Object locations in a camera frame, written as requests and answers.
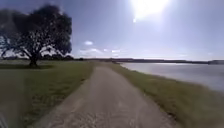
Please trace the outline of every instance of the sun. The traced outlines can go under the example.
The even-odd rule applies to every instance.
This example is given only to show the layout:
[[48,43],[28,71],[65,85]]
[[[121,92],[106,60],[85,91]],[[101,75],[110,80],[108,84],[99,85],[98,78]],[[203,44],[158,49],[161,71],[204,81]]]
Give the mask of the sun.
[[131,0],[134,8],[134,20],[144,19],[151,14],[161,13],[169,3],[169,0]]

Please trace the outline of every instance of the large tree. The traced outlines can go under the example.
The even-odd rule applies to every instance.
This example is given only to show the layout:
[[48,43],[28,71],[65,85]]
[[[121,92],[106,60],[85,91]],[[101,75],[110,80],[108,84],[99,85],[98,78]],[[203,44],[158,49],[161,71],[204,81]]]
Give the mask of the large tree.
[[0,11],[0,49],[27,56],[30,66],[37,66],[44,52],[65,55],[71,52],[71,18],[57,6],[45,5],[26,15],[16,11]]

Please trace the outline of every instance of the green grass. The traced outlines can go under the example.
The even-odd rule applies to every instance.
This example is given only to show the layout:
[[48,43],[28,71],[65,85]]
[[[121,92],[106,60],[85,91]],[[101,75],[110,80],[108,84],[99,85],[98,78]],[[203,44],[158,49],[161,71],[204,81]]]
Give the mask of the green grass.
[[89,77],[93,65],[59,62],[54,66],[52,69],[27,71],[25,88],[29,104],[23,118],[25,126],[37,121],[77,89]]
[[206,87],[111,67],[148,94],[184,128],[224,127],[224,96]]
[[28,68],[27,62],[1,63],[0,111],[12,128],[38,121],[75,91],[93,69],[90,62],[41,62],[38,69]]

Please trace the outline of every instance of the water surface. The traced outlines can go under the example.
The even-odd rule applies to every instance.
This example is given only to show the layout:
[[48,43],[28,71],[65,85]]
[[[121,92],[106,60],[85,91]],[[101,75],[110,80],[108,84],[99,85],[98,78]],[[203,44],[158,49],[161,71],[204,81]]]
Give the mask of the water surface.
[[224,92],[224,65],[125,63],[122,66],[146,74],[199,83]]

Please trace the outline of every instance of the blue sky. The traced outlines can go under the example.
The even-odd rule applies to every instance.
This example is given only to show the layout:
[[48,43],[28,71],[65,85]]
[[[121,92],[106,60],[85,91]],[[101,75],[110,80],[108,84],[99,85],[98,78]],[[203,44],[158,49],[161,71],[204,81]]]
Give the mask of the blue sky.
[[45,3],[72,17],[75,57],[224,59],[223,0],[169,0],[136,23],[131,0],[1,0],[0,8],[27,13]]

